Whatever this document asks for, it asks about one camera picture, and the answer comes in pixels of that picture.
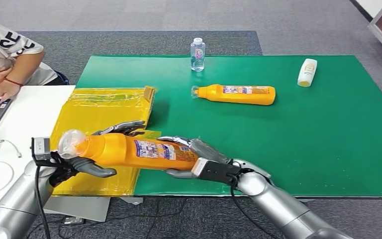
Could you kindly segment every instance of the table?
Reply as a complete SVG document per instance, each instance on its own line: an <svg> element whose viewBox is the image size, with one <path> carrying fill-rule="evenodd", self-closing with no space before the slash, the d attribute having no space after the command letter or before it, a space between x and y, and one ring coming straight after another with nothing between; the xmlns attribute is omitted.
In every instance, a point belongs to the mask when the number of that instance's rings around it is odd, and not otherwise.
<svg viewBox="0 0 382 239"><path fill-rule="evenodd" d="M297 76L318 60L309 88ZM193 85L269 85L271 106L192 99ZM148 129L200 137L302 197L382 197L382 92L355 56L92 56L77 84L157 88ZM227 195L226 185L141 170L135 195Z"/></svg>
<svg viewBox="0 0 382 239"><path fill-rule="evenodd" d="M24 172L31 158L31 138L50 136L59 111L74 86L24 86L0 121L0 139L14 143L22 153L17 158L14 148L7 142L0 145L0 161L14 170L12 181L0 191L0 199ZM8 178L0 176L0 188ZM51 197L45 205L46 213L60 213L104 221L110 198L102 197Z"/></svg>

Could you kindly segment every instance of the clear bottle cap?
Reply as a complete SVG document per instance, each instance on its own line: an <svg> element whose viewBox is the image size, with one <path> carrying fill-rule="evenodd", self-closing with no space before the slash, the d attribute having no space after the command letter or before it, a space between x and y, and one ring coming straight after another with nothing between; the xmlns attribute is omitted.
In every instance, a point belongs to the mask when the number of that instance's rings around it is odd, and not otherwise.
<svg viewBox="0 0 382 239"><path fill-rule="evenodd" d="M191 87L191 97L192 97L193 99L198 98L198 89L199 89L198 86L193 86L193 87Z"/></svg>
<svg viewBox="0 0 382 239"><path fill-rule="evenodd" d="M79 156L83 152L80 152L77 146L86 140L87 136L78 129L71 129L63 133L58 143L59 155L65 159Z"/></svg>

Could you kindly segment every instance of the black cable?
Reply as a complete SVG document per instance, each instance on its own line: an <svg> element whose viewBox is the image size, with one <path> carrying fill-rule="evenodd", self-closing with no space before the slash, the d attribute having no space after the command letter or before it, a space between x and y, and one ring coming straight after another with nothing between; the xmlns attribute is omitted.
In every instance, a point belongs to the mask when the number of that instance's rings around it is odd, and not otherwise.
<svg viewBox="0 0 382 239"><path fill-rule="evenodd" d="M159 216L156 216L156 215L130 215L130 216L125 216L125 217L120 217L120 218L112 218L112 219L109 219L105 222L97 222L97 223L93 223L93 224L89 224L89 225L86 225L84 227L82 227L80 229L80 231L83 231L87 228L91 228L93 226L96 226L96 225L99 225L99 224L103 224L103 223L108 223L108 222L111 222L111 221L115 221L115 220L123 220L123 219L128 219L128 218L134 218L134 217L140 217L140 218L162 218L162 217L170 217L170 216L175 216L175 215L179 215L182 213L182 211L184 210L185 208L185 205L187 204L187 200L188 198L186 198L184 200L184 202L182 203L182 206L181 208L179 209L179 211L175 212L175 213L169 213L169 214L163 214L163 215L159 215ZM61 227L62 227L62 224L60 224L58 226L58 235L60 238L62 239L71 239L72 237L74 237L78 232L72 234L71 236L69 237L65 237L61 234Z"/></svg>
<svg viewBox="0 0 382 239"><path fill-rule="evenodd" d="M256 227L258 227L261 231L263 231L264 233L268 234L269 236L271 236L272 238L274 239L279 239L278 237L276 237L275 235L273 235L272 233L268 232L264 227L262 227L261 225L259 225L254 219L252 219L250 217L250 215L248 215L244 209L242 209L241 205L238 203L238 200L236 200L236 197L235 197L235 193L234 193L234 189L236 188L237 184L238 184L238 178L236 175L233 175L233 174L229 174L228 175L229 177L232 178L232 186L231 186L231 196L232 196L232 200L234 201L234 203L236 204L236 207L242 212L242 214L244 214L248 220L250 220Z"/></svg>
<svg viewBox="0 0 382 239"><path fill-rule="evenodd" d="M47 222L48 224L50 224L50 223L58 223L60 220L57 220L57 221L51 221L51 222ZM39 228L39 226L41 226L41 225L43 225L43 223L39 223L38 225L36 225L30 232L29 232L29 234L27 235L27 237L26 237L26 239L30 239L30 236L31 236L31 234L33 234L33 232L35 232L38 228Z"/></svg>
<svg viewBox="0 0 382 239"><path fill-rule="evenodd" d="M157 217L157 214L159 213L159 204L160 204L160 199L157 199L157 204L156 204L156 217ZM149 238L150 233L151 233L151 231L152 231L154 225L156 224L156 220L157 220L157 218L154 218L154 219L153 219L153 223L152 223L150 229L149 229L148 232L147 232L146 239Z"/></svg>
<svg viewBox="0 0 382 239"><path fill-rule="evenodd" d="M42 198L40 196L39 174L40 174L40 166L37 166L37 168L36 168L36 175L34 177L34 193L36 195L37 203L39 205L40 214L42 216L42 224L43 224L43 228L45 229L46 239L51 239L50 238L49 225L47 224L46 215L45 215L45 212L43 211Z"/></svg>

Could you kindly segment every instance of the white bottle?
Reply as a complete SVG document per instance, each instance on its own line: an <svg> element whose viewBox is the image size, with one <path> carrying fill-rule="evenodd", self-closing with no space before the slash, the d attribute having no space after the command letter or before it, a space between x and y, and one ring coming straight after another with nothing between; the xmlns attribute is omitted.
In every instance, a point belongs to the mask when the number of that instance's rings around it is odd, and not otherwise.
<svg viewBox="0 0 382 239"><path fill-rule="evenodd" d="M301 67L301 70L299 71L298 85L302 87L311 86L316 70L317 61L313 59L306 59Z"/></svg>

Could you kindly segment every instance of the white table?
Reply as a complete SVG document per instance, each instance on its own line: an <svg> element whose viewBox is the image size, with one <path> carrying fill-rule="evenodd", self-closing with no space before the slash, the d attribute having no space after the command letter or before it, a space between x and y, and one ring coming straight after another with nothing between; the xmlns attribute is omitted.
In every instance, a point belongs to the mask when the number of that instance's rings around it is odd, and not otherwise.
<svg viewBox="0 0 382 239"><path fill-rule="evenodd" d="M27 163L32 160L31 138L51 135L61 107L74 87L24 86L21 88L0 121L0 139L10 140L22 153L22 158L18 158L9 143L4 142L0 145L0 161L8 163L14 169L14 178L0 191L0 199L23 173ZM8 180L8 178L0 177L0 180ZM0 181L0 188L5 184L6 182ZM45 212L103 222L106 219L109 201L110 197L51 197L45 205Z"/></svg>

